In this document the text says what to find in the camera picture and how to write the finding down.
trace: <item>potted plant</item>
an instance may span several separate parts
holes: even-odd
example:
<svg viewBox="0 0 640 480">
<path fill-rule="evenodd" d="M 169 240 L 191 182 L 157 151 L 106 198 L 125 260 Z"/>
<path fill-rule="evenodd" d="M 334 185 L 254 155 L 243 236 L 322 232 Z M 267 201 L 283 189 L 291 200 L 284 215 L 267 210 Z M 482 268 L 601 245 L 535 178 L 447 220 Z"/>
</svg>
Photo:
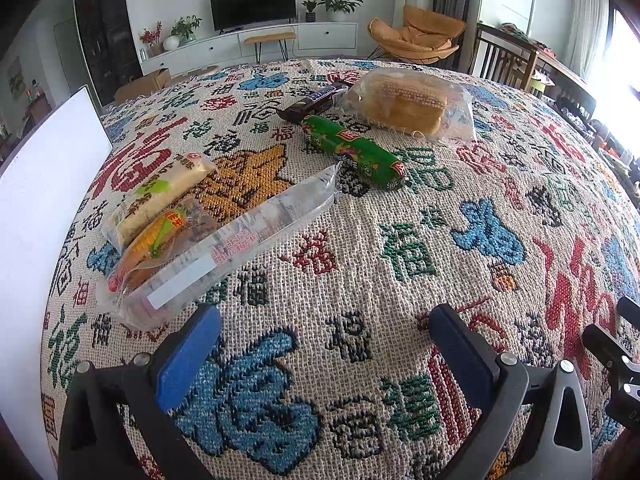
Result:
<svg viewBox="0 0 640 480">
<path fill-rule="evenodd" d="M 171 29 L 172 36 L 180 36 L 185 42 L 193 41 L 196 39 L 196 35 L 193 33 L 194 28 L 200 26 L 202 18 L 196 18 L 196 15 L 181 17 L 175 22 L 174 28 Z"/>
<path fill-rule="evenodd" d="M 162 44 L 159 43 L 160 32 L 162 31 L 162 22 L 156 23 L 156 30 L 146 30 L 140 34 L 140 41 L 149 45 L 149 50 L 152 56 L 162 54 Z"/>
<path fill-rule="evenodd" d="M 306 7 L 305 21 L 307 23 L 315 22 L 316 13 L 314 12 L 314 9 L 316 8 L 318 2 L 316 2 L 315 0 L 306 0 L 302 2 L 302 4 Z"/>
<path fill-rule="evenodd" d="M 327 12 L 333 11 L 329 15 L 332 22 L 346 22 L 349 14 L 355 12 L 356 7 L 361 6 L 362 3 L 362 0 L 320 0 L 320 4 L 324 4 Z"/>
</svg>

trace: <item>bolt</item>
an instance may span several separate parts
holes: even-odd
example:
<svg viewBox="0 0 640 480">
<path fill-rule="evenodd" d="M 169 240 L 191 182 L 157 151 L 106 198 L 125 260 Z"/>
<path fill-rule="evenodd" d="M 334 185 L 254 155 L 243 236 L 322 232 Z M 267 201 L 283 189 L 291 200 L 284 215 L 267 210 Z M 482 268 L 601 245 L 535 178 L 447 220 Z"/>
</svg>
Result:
<svg viewBox="0 0 640 480">
<path fill-rule="evenodd" d="M 511 352 L 502 352 L 500 354 L 500 361 L 507 366 L 513 366 L 518 363 L 518 358 L 513 355 Z"/>
<path fill-rule="evenodd" d="M 149 361 L 151 361 L 151 354 L 148 354 L 146 352 L 140 352 L 133 358 L 133 364 L 135 364 L 136 366 L 144 366 L 148 364 Z"/>
<path fill-rule="evenodd" d="M 76 367 L 76 371 L 79 374 L 84 374 L 87 371 L 89 371 L 89 368 L 91 367 L 91 363 L 89 361 L 80 361 L 78 363 L 78 366 Z"/>
<path fill-rule="evenodd" d="M 571 372 L 574 371 L 574 364 L 571 361 L 567 361 L 566 359 L 562 359 L 562 361 L 560 361 L 560 369 L 567 373 L 570 374 Z"/>
</svg>

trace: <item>patterned fabric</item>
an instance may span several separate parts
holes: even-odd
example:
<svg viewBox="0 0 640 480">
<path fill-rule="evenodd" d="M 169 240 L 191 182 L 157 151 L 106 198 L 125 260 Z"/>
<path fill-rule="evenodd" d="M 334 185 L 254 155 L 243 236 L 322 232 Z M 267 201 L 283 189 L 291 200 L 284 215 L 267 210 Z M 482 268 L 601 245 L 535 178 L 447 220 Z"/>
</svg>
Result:
<svg viewBox="0 0 640 480">
<path fill-rule="evenodd" d="M 419 144 L 345 120 L 400 158 L 415 185 L 387 192 L 347 168 L 331 210 L 171 323 L 142 333 L 96 313 L 95 283 L 118 259 L 101 222 L 144 178 L 174 153 L 205 153 L 220 176 L 193 193 L 227 222 L 333 162 L 275 111 L 376 66 L 465 84 L 479 142 Z M 574 362 L 600 462 L 618 425 L 604 414 L 609 386 L 580 334 L 598 322 L 638 356 L 638 333 L 614 307 L 639 297 L 640 219 L 591 148 L 538 99 L 433 68 L 304 60 L 225 69 L 102 120 L 113 153 L 69 229 L 44 323 L 54 456 L 79 360 L 106 367 L 153 352 L 197 305 L 214 304 L 222 336 L 172 412 L 214 477 L 434 478 L 479 416 L 426 331 L 428 312 L 447 301 L 497 351 L 538 366 Z M 121 414 L 140 463 L 160 478 L 135 420 Z M 496 474 L 523 428 L 518 420 Z"/>
</svg>

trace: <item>television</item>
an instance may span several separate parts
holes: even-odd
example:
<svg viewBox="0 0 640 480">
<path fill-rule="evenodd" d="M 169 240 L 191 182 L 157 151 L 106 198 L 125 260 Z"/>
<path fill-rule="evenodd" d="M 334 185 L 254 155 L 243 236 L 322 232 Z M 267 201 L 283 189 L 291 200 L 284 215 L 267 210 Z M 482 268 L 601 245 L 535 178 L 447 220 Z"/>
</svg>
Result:
<svg viewBox="0 0 640 480">
<path fill-rule="evenodd" d="M 211 0 L 215 30 L 296 17 L 296 0 Z"/>
</svg>

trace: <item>green plant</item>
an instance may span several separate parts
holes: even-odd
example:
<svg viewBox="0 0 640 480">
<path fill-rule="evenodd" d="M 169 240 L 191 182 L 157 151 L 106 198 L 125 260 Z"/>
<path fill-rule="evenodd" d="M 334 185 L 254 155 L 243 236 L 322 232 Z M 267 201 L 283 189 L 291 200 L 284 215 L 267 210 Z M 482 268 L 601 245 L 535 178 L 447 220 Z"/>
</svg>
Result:
<svg viewBox="0 0 640 480">
<path fill-rule="evenodd" d="M 202 18 L 196 18 L 196 15 L 181 17 L 175 22 L 174 28 L 171 29 L 172 36 L 182 36 L 185 40 L 189 39 L 189 36 L 193 34 L 193 29 L 200 26 Z"/>
<path fill-rule="evenodd" d="M 329 11 L 343 10 L 344 12 L 353 12 L 356 7 L 361 6 L 362 0 L 320 0 L 320 4 L 324 4 L 324 8 Z"/>
<path fill-rule="evenodd" d="M 305 0 L 302 4 L 306 7 L 306 12 L 313 12 L 318 2 L 315 0 Z"/>
</svg>

